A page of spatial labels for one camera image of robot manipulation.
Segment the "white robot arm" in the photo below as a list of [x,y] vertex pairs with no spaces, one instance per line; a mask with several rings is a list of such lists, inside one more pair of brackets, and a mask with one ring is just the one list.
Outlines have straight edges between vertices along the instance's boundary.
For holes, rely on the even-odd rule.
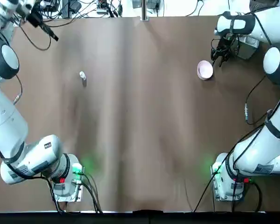
[[[34,0],[0,0],[0,31],[10,22],[15,13],[35,22]],[[51,37],[54,33],[38,21],[38,25]],[[0,39],[0,84],[13,78],[19,71],[19,60],[8,43]],[[27,144],[28,125],[14,104],[0,90],[0,157],[3,160],[0,173],[7,184],[32,179],[42,173],[53,182],[57,201],[80,201],[82,185],[78,185],[82,166],[72,154],[62,153],[62,144],[55,135]]]
[[[255,14],[225,12],[214,33],[221,39],[228,35],[247,35],[271,42],[264,58],[264,71],[273,83],[280,86],[280,7]],[[217,157],[211,171],[215,174],[214,193],[220,201],[232,201],[233,196],[234,200],[241,199],[246,177],[280,174],[280,101],[255,134],[238,143],[230,155],[222,153]]]

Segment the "brown table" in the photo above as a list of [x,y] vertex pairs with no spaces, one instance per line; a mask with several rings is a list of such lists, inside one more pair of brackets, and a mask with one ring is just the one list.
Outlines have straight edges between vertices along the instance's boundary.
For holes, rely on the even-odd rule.
[[[103,210],[194,209],[217,155],[252,129],[244,121],[244,101],[264,75],[259,50],[250,61],[231,59],[222,68],[217,62],[210,81],[198,78],[198,62],[210,60],[216,21],[208,16],[80,19],[54,29],[60,40],[45,52],[16,30],[12,46],[24,86],[17,108],[29,125],[27,142],[58,135],[64,151],[94,175]],[[24,29],[38,46],[47,46],[40,29]],[[17,80],[2,90],[13,98]],[[280,90],[264,80],[249,99],[254,118],[279,98]],[[262,210],[280,210],[280,176],[256,181]],[[254,210],[257,200],[251,188],[237,210]],[[230,207],[216,203],[217,210]],[[93,209],[85,192],[82,203],[68,208]],[[0,211],[54,209],[44,181],[9,186],[0,177]],[[210,189],[198,210],[212,211]]]

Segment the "black cable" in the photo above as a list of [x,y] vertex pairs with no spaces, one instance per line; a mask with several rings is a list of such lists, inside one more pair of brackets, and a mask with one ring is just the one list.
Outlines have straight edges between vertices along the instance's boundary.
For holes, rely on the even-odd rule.
[[192,13],[190,13],[189,15],[192,15],[196,11],[197,6],[198,6],[198,2],[199,2],[199,0],[197,0],[196,7],[195,7],[194,11]]
[[95,209],[97,209],[99,211],[99,213],[103,213],[103,211],[101,210],[101,208],[98,206],[97,202],[94,200],[94,195],[92,190],[87,186],[87,184],[83,183],[83,186],[86,187],[86,189],[88,190],[88,192],[90,193],[92,199],[93,199],[93,206]]
[[246,120],[246,123],[248,125],[256,125],[258,122],[260,122],[263,118],[265,118],[268,115],[268,112],[265,112],[260,118],[258,118],[256,121],[254,121],[253,123],[250,123]]
[[234,197],[235,197],[235,190],[237,188],[237,184],[238,184],[238,175],[235,179],[235,182],[234,182],[234,185],[233,185],[233,193],[232,193],[232,201],[231,201],[231,212],[234,212],[235,210],[235,200],[234,200]]
[[198,201],[198,203],[197,203],[197,206],[195,207],[195,209],[193,210],[193,212],[196,212],[196,210],[197,210],[197,208],[198,208],[198,206],[199,206],[199,204],[200,204],[200,202],[201,202],[201,200],[202,200],[202,198],[203,198],[203,196],[204,196],[204,194],[205,194],[207,188],[209,187],[211,181],[214,179],[215,175],[218,173],[218,171],[220,170],[221,166],[222,166],[223,163],[226,161],[227,157],[232,153],[232,151],[233,151],[233,149],[235,148],[235,146],[236,146],[239,142],[241,142],[242,140],[244,140],[247,136],[249,136],[250,134],[252,134],[252,133],[255,132],[256,130],[258,130],[260,127],[262,127],[262,125],[260,125],[260,126],[258,126],[258,127],[256,127],[256,128],[254,128],[252,131],[250,131],[249,133],[245,134],[245,135],[244,135],[242,138],[240,138],[240,139],[237,141],[237,143],[231,148],[231,150],[229,151],[229,153],[228,153],[228,154],[225,156],[225,158],[223,159],[221,165],[218,167],[217,171],[214,172],[214,174],[213,174],[213,176],[211,177],[210,181],[209,181],[208,184],[206,185],[206,187],[205,187],[205,189],[204,189],[204,191],[203,191],[203,193],[202,193],[202,195],[201,195],[201,197],[200,197],[200,199],[199,199],[199,201]]
[[91,177],[91,179],[92,179],[92,181],[94,182],[94,186],[95,187],[93,187],[93,185],[91,184],[91,182],[90,182],[90,180],[89,180],[89,178],[88,178],[88,176],[86,175],[86,174],[82,174],[86,179],[87,179],[87,181],[89,182],[89,185],[90,185],[90,187],[91,187],[91,189],[92,190],[94,190],[94,193],[95,193],[95,195],[96,195],[96,199],[97,199],[97,202],[98,202],[98,205],[99,205],[99,201],[98,201],[98,187],[97,187],[97,184],[95,183],[95,181],[94,181],[94,179],[93,179],[93,177],[91,176],[91,175],[89,175],[90,177]]
[[14,99],[14,105],[16,105],[16,103],[20,100],[21,96],[23,95],[23,86],[22,86],[22,82],[20,81],[20,78],[18,77],[18,75],[15,75],[15,76],[16,76],[16,78],[17,78],[18,81],[19,81],[21,91],[20,91],[20,93],[15,97],[15,99]]
[[259,196],[258,197],[258,204],[257,204],[257,208],[255,210],[255,212],[258,212],[258,211],[260,211],[260,207],[261,207],[261,204],[262,204],[262,192],[261,192],[260,187],[257,183],[252,182],[251,184],[253,184],[258,191],[258,196]]
[[38,50],[41,50],[41,51],[46,51],[46,50],[48,50],[50,47],[51,47],[51,37],[49,36],[49,39],[50,39],[50,42],[49,42],[49,45],[48,45],[48,47],[46,47],[46,48],[39,48],[39,47],[37,47],[34,43],[33,43],[33,41],[30,39],[30,37],[26,34],[26,32],[24,31],[24,29],[22,28],[22,26],[19,24],[19,28],[21,28],[21,30],[23,31],[23,33],[24,33],[24,35],[27,37],[27,39],[29,40],[29,42],[36,48],[36,49],[38,49]]
[[255,122],[253,122],[253,123],[250,123],[250,122],[249,122],[248,99],[249,99],[251,93],[256,89],[257,86],[259,86],[260,83],[262,83],[262,81],[263,81],[265,78],[266,78],[266,76],[264,75],[264,76],[262,77],[262,79],[250,90],[250,92],[248,93],[248,95],[247,95],[247,97],[246,97],[246,100],[245,100],[245,122],[246,122],[247,124],[249,124],[249,125],[255,125],[255,124],[258,123],[261,119],[263,119],[263,118],[266,116],[266,114],[267,114],[267,112],[266,112],[264,115],[262,115],[259,119],[257,119],[257,120],[256,120]]
[[255,139],[257,138],[257,136],[260,134],[262,128],[263,128],[264,124],[261,124],[259,126],[259,131],[256,133],[256,135],[254,136],[254,138],[250,141],[250,143],[248,144],[248,146],[244,149],[244,151],[238,156],[238,158],[236,158],[236,160],[233,162],[233,169],[239,172],[239,169],[235,167],[235,164],[238,162],[238,160],[243,156],[243,154],[245,154],[245,152],[248,150],[248,148],[252,145],[252,143],[255,141]]
[[198,15],[200,14],[200,11],[201,11],[202,7],[204,6],[204,1],[203,0],[201,0],[201,1],[202,1],[202,6],[201,6],[201,8],[200,8],[200,10],[198,12]]
[[56,25],[56,26],[51,26],[51,25],[47,25],[47,26],[48,26],[48,27],[52,27],[52,28],[66,26],[66,25],[69,25],[69,24],[71,24],[72,22],[74,22],[76,19],[80,19],[80,18],[82,18],[84,15],[87,15],[88,13],[91,13],[92,11],[95,11],[95,10],[97,10],[97,8],[95,8],[95,9],[93,9],[93,10],[91,10],[91,11],[85,13],[85,14],[81,14],[81,15],[78,16],[78,17],[77,17],[77,15],[76,15],[74,18],[71,19],[71,21],[69,21],[69,22],[67,22],[67,23],[64,23],[64,24],[61,24],[61,25]]
[[248,14],[252,14],[252,15],[255,17],[255,19],[257,20],[257,22],[258,22],[258,24],[259,24],[259,26],[260,26],[260,28],[261,28],[263,34],[265,35],[265,37],[266,37],[266,39],[267,39],[269,45],[272,46],[272,42],[271,42],[270,38],[268,37],[268,35],[266,34],[266,31],[265,31],[265,29],[263,28],[263,26],[262,26],[262,24],[261,24],[261,22],[260,22],[258,16],[254,13],[254,11],[249,12],[249,13],[246,13],[245,15],[248,15]]
[[110,5],[114,8],[114,10],[117,12],[117,14],[119,14],[119,12],[118,12],[118,7],[119,7],[119,5],[118,5],[118,7],[116,8],[113,4],[112,4],[112,2],[113,1],[110,1],[109,0],[109,2],[110,2]]

